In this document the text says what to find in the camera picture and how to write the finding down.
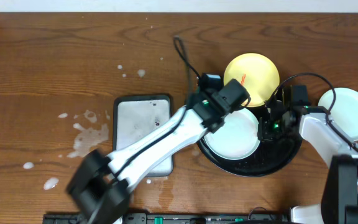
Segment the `light blue plate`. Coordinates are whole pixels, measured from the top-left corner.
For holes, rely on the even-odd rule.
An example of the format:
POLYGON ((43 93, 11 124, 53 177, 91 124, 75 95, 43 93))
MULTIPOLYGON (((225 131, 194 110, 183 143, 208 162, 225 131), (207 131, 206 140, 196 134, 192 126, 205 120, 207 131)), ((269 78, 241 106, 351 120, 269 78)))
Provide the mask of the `light blue plate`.
POLYGON ((250 156, 259 146, 259 122, 255 115, 244 108, 227 115, 224 124, 215 133, 208 133, 206 145, 219 157, 240 160, 250 156))

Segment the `pale green plate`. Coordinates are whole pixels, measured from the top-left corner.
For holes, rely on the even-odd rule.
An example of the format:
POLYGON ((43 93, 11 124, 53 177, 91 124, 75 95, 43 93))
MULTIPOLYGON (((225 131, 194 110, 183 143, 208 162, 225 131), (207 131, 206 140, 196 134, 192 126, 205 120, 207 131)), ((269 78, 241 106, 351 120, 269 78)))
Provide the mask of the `pale green plate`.
POLYGON ((331 116, 351 139, 358 141, 358 92, 350 88, 335 88, 335 92, 331 116))

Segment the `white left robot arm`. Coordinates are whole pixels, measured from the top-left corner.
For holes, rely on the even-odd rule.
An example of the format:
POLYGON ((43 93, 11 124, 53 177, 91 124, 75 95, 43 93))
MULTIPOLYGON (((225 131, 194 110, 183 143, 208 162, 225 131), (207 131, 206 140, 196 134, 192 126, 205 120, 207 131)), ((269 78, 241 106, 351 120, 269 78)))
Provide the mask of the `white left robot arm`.
POLYGON ((231 106, 221 91, 191 95, 163 126, 108 155, 93 150, 67 186, 87 223, 114 223, 125 214, 131 193, 157 165, 220 128, 231 106))

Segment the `round black tray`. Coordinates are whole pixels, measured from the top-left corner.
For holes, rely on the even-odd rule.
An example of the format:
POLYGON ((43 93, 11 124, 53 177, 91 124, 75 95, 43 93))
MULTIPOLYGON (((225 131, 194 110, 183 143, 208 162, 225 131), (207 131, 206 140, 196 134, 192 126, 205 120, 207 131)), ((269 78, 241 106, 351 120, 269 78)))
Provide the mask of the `round black tray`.
MULTIPOLYGON (((255 115, 258 122, 265 112, 263 106, 246 109, 255 115)), ((240 160, 219 157, 206 145, 204 137, 197 142, 197 145, 208 160, 218 168, 243 177, 261 177, 272 174, 289 164, 299 151, 301 143, 301 138, 260 141, 258 148, 250 156, 240 160)))

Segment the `rectangular soapy water tray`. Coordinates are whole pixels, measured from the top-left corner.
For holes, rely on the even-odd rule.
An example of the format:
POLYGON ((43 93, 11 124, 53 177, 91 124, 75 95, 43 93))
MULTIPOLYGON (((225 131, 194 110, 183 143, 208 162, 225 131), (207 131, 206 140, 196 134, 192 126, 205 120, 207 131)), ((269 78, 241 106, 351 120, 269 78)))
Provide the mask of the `rectangular soapy water tray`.
POLYGON ((170 95, 122 96, 114 101, 112 149, 124 149, 166 123, 172 114, 170 95))

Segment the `yellow plate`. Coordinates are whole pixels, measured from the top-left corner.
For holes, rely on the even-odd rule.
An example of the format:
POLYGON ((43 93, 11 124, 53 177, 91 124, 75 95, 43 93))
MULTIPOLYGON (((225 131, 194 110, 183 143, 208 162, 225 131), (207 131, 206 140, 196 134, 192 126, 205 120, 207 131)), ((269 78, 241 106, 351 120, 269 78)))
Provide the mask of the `yellow plate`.
POLYGON ((275 64, 266 56, 246 53, 234 58, 226 67, 223 83, 237 80, 250 94, 250 103, 246 107, 264 105, 280 84, 280 76, 275 64))

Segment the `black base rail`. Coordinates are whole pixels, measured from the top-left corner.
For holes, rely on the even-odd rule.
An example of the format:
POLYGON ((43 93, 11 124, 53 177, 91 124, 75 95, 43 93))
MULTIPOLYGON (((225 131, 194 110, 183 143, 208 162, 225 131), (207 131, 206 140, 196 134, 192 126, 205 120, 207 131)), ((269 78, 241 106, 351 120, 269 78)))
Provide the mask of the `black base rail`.
MULTIPOLYGON (((80 214, 45 214, 42 224, 85 224, 80 214)), ((231 224, 231 223, 291 223, 286 215, 253 213, 251 215, 167 215, 128 213, 114 224, 231 224)))

